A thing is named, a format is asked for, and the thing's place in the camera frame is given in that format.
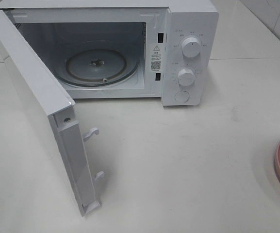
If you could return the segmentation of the white microwave oven body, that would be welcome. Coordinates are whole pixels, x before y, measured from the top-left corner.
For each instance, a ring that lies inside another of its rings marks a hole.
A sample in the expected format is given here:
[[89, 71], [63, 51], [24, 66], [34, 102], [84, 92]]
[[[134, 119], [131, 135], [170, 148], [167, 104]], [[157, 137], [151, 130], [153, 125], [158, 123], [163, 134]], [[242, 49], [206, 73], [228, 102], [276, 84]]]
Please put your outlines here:
[[[200, 103], [219, 13], [208, 0], [3, 0], [0, 10], [73, 99], [160, 98], [164, 106]], [[181, 42], [190, 35], [201, 41], [200, 53], [187, 58]], [[149, 45], [163, 43], [162, 70], [150, 71]], [[81, 87], [56, 72], [65, 60], [85, 50], [133, 53], [139, 65], [118, 83]], [[190, 86], [178, 83], [183, 68], [194, 71]], [[187, 102], [175, 94], [187, 91]]]

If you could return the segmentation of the round white door button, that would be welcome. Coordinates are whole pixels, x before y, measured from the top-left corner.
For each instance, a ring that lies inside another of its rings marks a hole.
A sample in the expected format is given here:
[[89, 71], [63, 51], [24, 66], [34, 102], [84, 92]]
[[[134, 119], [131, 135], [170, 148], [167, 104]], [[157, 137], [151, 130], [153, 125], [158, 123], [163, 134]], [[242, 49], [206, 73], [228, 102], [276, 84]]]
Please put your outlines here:
[[178, 102], [187, 102], [190, 95], [187, 91], [179, 91], [175, 94], [175, 100]]

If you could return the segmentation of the white microwave door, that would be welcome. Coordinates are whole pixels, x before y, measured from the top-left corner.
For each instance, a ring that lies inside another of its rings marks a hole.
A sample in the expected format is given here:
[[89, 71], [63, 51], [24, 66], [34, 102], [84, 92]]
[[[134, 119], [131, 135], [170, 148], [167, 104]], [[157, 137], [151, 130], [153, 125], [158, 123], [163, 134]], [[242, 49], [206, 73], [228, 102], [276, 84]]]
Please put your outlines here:
[[0, 53], [29, 122], [45, 148], [60, 154], [79, 211], [88, 214], [100, 205], [95, 183], [104, 172], [91, 174], [84, 144], [99, 130], [81, 132], [74, 100], [2, 10]]

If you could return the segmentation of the white round knob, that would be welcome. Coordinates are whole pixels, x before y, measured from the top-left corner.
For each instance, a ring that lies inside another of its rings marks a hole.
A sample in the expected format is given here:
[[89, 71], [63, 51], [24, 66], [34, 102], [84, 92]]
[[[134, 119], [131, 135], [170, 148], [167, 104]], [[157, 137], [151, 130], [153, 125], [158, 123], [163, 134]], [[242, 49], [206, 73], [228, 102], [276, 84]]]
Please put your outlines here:
[[178, 72], [178, 83], [181, 86], [190, 86], [196, 80], [196, 75], [193, 70], [189, 68], [183, 68]]
[[194, 58], [201, 50], [201, 41], [195, 35], [190, 35], [182, 40], [181, 50], [185, 57]]

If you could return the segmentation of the white warning sticker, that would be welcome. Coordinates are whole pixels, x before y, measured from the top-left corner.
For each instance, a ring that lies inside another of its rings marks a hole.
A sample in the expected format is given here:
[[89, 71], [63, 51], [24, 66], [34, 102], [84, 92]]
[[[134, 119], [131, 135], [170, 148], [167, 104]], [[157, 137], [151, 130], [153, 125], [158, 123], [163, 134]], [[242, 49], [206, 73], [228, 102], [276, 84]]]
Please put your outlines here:
[[152, 72], [162, 70], [165, 47], [163, 43], [153, 43], [149, 45], [149, 64], [148, 67]]

